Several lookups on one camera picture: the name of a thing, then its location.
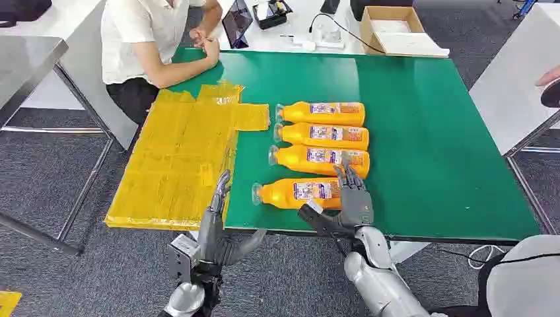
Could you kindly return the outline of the person's hand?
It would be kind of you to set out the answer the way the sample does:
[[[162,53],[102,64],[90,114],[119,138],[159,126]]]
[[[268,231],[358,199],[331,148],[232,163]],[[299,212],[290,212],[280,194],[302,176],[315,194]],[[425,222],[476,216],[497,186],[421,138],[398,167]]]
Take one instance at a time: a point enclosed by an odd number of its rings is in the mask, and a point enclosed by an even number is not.
[[[537,87],[543,87],[552,83],[560,77],[560,65],[550,69],[547,73],[543,74],[535,83]]]

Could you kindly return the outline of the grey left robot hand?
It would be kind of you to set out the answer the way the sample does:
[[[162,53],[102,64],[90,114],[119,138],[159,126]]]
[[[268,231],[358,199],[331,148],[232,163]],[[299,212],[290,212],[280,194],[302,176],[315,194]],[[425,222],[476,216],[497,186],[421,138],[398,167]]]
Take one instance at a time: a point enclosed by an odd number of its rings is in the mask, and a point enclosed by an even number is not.
[[[266,229],[258,229],[242,242],[233,242],[224,236],[223,211],[230,191],[230,179],[230,170],[219,176],[211,202],[203,213],[198,236],[201,259],[221,266],[233,265],[253,252],[267,234]]]

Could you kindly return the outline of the person's left hand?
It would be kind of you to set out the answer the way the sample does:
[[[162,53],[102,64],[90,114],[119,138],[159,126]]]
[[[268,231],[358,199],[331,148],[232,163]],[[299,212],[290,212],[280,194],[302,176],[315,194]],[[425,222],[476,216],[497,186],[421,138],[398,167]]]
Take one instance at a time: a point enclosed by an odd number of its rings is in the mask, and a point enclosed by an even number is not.
[[[189,31],[190,41],[195,48],[204,48],[207,41],[207,32],[200,27],[193,28]]]

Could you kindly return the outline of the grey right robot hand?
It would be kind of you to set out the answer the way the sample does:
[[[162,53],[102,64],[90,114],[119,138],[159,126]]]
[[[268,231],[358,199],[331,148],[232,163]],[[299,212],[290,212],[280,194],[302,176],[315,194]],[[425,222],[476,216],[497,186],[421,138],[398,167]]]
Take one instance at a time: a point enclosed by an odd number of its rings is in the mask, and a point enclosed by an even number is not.
[[[350,166],[349,155],[343,153],[341,164],[334,166],[339,184],[341,207],[334,217],[345,227],[354,228],[371,225],[373,222],[372,198],[365,183]]]

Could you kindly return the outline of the person's right hand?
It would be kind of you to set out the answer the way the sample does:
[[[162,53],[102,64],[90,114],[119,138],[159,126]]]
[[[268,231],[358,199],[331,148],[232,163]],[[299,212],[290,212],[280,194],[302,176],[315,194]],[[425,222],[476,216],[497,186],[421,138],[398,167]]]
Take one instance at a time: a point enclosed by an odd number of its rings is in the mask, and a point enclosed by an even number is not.
[[[206,38],[203,43],[203,50],[206,53],[205,60],[208,62],[209,68],[215,67],[219,61],[219,41],[214,38]]]

